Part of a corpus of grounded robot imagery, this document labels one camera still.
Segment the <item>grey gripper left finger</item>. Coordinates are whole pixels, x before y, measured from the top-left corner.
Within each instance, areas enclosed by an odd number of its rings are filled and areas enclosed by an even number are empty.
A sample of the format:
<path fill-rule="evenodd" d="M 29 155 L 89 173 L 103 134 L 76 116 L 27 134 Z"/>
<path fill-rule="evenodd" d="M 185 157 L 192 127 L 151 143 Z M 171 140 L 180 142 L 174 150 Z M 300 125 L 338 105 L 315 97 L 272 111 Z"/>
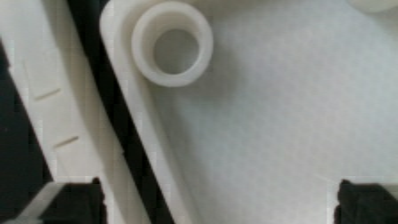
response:
<path fill-rule="evenodd" d="M 100 179 L 89 183 L 50 182 L 5 224 L 107 224 Z"/>

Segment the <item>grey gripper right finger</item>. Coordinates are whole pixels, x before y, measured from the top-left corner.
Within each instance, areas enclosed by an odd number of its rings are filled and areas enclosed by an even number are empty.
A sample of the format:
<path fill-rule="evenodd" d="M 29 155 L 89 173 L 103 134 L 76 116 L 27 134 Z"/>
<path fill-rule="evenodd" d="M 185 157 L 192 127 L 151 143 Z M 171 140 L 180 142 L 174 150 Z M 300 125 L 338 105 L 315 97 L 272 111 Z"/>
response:
<path fill-rule="evenodd" d="M 398 199 L 380 184 L 341 180 L 334 224 L 398 224 Z"/>

